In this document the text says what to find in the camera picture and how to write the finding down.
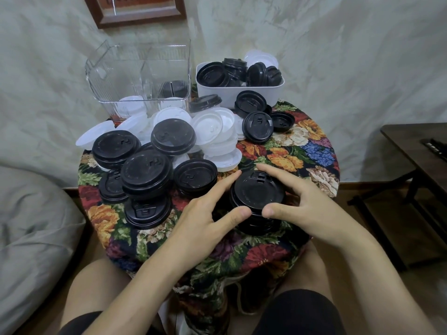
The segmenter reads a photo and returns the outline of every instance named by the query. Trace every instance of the black shorts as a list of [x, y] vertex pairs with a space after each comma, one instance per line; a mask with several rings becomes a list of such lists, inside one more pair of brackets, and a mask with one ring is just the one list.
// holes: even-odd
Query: black shorts
[[[76, 317], [58, 335], [81, 335], [101, 311]], [[148, 335], [162, 335], [151, 327]], [[267, 306], [253, 335], [345, 335], [338, 310], [323, 295], [311, 290], [289, 290]]]

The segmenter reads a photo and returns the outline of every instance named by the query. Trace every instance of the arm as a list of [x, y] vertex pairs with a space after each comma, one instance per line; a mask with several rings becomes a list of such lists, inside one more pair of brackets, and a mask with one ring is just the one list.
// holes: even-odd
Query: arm
[[216, 202], [240, 174], [238, 171], [219, 181], [206, 195], [185, 207], [169, 238], [84, 335], [146, 334], [160, 305], [182, 275], [251, 215], [250, 208], [238, 207], [216, 222], [211, 216]]
[[335, 247], [348, 262], [366, 320], [378, 335], [431, 335], [435, 330], [376, 239], [311, 181], [258, 164], [300, 197], [299, 207], [271, 203], [266, 218], [293, 223]]

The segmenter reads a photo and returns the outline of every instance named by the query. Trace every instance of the gray pillow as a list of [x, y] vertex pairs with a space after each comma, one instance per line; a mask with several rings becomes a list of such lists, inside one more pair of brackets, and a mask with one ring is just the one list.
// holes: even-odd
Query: gray pillow
[[41, 175], [0, 167], [0, 334], [12, 334], [58, 282], [85, 219]]

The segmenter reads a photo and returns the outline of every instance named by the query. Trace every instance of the wooden desk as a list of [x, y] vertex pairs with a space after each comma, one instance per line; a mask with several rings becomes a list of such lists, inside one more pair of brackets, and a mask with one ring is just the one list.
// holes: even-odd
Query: wooden desk
[[411, 203], [428, 222], [440, 238], [447, 243], [447, 225], [442, 221], [434, 220], [430, 214], [415, 200], [415, 195], [420, 186], [427, 187], [437, 199], [447, 206], [447, 162], [433, 154], [420, 142], [424, 138], [435, 138], [447, 141], [447, 123], [425, 123], [425, 124], [387, 124], [380, 130], [381, 133], [398, 148], [398, 150], [415, 166], [415, 170], [405, 174], [383, 186], [362, 195], [355, 196], [348, 202], [354, 205], [365, 218], [367, 224], [377, 240], [381, 243], [393, 265], [398, 271], [408, 268], [420, 267], [432, 263], [430, 259], [415, 264], [406, 265], [394, 249], [391, 242], [372, 216], [364, 200], [376, 194], [391, 189], [403, 182], [412, 179], [408, 193], [405, 197], [406, 203]]

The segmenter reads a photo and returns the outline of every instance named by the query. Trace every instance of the floor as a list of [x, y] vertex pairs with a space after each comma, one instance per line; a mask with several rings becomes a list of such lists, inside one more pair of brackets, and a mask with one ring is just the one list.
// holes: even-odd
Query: floor
[[[340, 190], [337, 202], [359, 223], [362, 223], [356, 209], [346, 204], [350, 198], [357, 194], [359, 191], [356, 190]], [[405, 191], [402, 190], [386, 191], [368, 200], [368, 207], [382, 225], [405, 263], [438, 256], [444, 256], [447, 259], [447, 248], [433, 234], [416, 210], [411, 206], [400, 204], [404, 194]], [[441, 206], [427, 191], [420, 190], [417, 198], [425, 207], [435, 210], [442, 219], [447, 221], [447, 209]], [[94, 235], [86, 238], [84, 242], [87, 243], [86, 251], [79, 264], [73, 268], [68, 280], [15, 335], [55, 335], [57, 333], [65, 298], [73, 277], [84, 266], [104, 255], [104, 251]], [[343, 257], [331, 246], [317, 240], [315, 244], [326, 263], [334, 303], [340, 311], [348, 335], [370, 334], [355, 297], [349, 270]], [[403, 273], [401, 277], [439, 333], [447, 334], [447, 261], [410, 270]], [[169, 305], [164, 305], [164, 308], [165, 310], [176, 310], [172, 300]], [[235, 310], [232, 310], [232, 315], [232, 324], [228, 333], [234, 335], [250, 334], [258, 320], [256, 316], [237, 315]], [[171, 331], [175, 327], [173, 324], [169, 326]]]

